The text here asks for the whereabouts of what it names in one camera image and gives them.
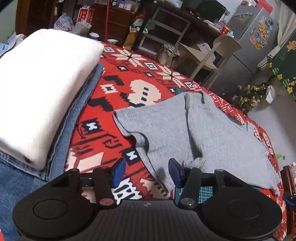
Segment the wooden drawer chest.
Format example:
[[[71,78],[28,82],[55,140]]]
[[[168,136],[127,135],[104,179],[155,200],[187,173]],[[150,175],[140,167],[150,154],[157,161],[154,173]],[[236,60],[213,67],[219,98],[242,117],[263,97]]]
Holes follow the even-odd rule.
[[[99,40],[103,41],[105,38],[107,5],[93,4],[91,7],[95,9],[95,12],[90,32],[97,33]],[[108,11],[107,39],[116,39],[118,40],[116,45],[122,46],[130,32],[130,25],[134,19],[135,13],[133,11],[110,6]]]

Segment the dark wooden side cabinet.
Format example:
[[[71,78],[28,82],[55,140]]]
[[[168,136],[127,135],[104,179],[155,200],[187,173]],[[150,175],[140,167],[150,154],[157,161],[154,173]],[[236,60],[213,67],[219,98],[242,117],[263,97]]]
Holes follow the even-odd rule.
[[[290,166],[284,166],[280,174],[285,193],[295,195],[295,183],[290,171]]]

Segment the folded blue jeans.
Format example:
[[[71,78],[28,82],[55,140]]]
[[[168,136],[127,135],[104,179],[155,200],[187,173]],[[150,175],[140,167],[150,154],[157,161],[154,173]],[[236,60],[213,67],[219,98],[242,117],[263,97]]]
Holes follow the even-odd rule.
[[[26,161],[1,149],[1,234],[4,240],[18,240],[13,222],[13,208],[22,198],[63,174],[74,128],[93,94],[103,73],[98,63],[62,115],[57,130],[52,131],[47,148],[41,153],[44,166],[36,168],[33,160]]]

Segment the white drawer unit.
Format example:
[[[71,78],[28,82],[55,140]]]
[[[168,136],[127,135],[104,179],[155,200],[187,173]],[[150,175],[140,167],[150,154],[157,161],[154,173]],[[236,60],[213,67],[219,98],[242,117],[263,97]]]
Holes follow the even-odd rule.
[[[177,45],[191,22],[158,6],[144,24],[138,49],[156,56],[164,44]]]

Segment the beige plastic chair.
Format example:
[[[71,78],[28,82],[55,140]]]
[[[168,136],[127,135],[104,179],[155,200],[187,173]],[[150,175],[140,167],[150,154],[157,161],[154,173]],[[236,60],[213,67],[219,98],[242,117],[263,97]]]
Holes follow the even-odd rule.
[[[194,49],[182,43],[179,43],[175,50],[179,49],[180,47],[186,52],[187,55],[189,55],[189,58],[194,60],[196,63],[198,62],[197,68],[189,77],[190,80],[193,80],[202,68],[206,68],[215,73],[215,76],[211,82],[206,84],[207,89],[210,89],[210,87],[216,81],[222,69],[224,68],[224,65],[228,62],[233,53],[242,49],[241,44],[229,35],[217,37],[213,42],[213,48],[207,54],[204,54],[200,50]],[[213,60],[211,59],[211,56],[214,54],[214,52],[225,59],[225,63],[222,64],[221,67],[216,67],[213,63]]]

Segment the black monitor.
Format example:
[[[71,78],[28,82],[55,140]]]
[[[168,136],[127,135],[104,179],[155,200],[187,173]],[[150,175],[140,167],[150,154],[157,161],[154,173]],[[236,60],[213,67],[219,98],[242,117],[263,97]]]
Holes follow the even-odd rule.
[[[197,14],[203,20],[214,22],[220,20],[227,8],[215,0],[183,1],[182,9]]]

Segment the folded white towel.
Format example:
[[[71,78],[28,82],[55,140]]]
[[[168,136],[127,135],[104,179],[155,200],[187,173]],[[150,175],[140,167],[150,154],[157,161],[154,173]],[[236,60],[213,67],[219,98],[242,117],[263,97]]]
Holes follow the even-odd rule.
[[[1,57],[1,148],[33,166],[52,131],[99,63],[104,46],[73,33],[40,29]]]

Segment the small christmas tree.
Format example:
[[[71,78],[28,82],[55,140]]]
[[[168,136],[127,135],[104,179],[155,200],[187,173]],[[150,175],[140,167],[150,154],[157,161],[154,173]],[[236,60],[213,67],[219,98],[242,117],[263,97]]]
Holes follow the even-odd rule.
[[[261,84],[238,85],[234,96],[233,104],[245,116],[256,107],[259,102],[266,96],[269,84],[264,82]]]

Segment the blue ceramic cup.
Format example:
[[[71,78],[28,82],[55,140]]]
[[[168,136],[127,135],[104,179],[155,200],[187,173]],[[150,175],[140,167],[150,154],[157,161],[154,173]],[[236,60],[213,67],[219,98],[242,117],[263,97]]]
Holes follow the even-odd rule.
[[[98,40],[99,35],[97,33],[91,32],[89,33],[88,37],[93,40]]]

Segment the dark desk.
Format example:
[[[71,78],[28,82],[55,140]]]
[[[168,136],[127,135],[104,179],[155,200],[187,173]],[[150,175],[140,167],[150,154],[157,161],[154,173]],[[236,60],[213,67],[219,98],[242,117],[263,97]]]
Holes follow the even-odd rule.
[[[178,45],[187,42],[187,37],[213,45],[219,34],[206,23],[171,4],[160,1],[142,1],[140,9],[144,21],[132,46],[132,51],[145,51],[156,55],[164,44]]]

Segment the grey polo shirt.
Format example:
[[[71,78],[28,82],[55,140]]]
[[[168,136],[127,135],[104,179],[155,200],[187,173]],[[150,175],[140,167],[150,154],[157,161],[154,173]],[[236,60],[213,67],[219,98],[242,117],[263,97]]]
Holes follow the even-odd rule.
[[[113,113],[120,132],[136,140],[135,148],[159,185],[174,189],[168,161],[213,173],[223,169],[242,181],[279,195],[280,178],[268,159],[268,148],[253,124],[237,124],[200,91],[183,92],[162,102]]]

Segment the white ceramic cup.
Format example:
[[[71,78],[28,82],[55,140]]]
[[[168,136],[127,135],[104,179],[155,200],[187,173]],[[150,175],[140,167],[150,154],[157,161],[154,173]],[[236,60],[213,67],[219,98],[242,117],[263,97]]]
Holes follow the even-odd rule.
[[[116,40],[116,39],[107,39],[108,44],[116,45],[117,42],[118,42],[118,40]]]

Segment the grey refrigerator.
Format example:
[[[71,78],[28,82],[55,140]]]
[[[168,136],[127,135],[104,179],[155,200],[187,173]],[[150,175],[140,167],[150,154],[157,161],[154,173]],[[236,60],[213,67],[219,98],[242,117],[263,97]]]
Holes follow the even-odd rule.
[[[277,45],[278,23],[264,8],[240,5],[227,27],[242,49],[222,62],[222,70],[210,87],[217,95],[234,94],[238,85],[250,83],[258,64]]]

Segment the green christmas wall banner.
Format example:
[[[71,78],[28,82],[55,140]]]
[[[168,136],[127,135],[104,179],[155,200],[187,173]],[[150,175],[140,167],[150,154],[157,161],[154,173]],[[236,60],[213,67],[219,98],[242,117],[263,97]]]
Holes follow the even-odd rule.
[[[295,71],[296,71],[296,40],[295,31],[284,43],[280,51],[268,63],[273,75],[285,87],[295,100]]]

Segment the red christmas pattern blanket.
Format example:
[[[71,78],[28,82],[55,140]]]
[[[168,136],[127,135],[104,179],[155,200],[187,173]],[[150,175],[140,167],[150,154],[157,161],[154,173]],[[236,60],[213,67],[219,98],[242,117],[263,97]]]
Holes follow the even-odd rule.
[[[124,138],[112,114],[120,108],[150,105],[175,96],[175,87],[200,90],[187,77],[125,49],[105,44],[100,61],[104,65],[95,90],[77,119],[64,170],[86,173],[110,166],[124,157],[126,174],[114,190],[117,200],[169,199],[137,154],[134,141]]]

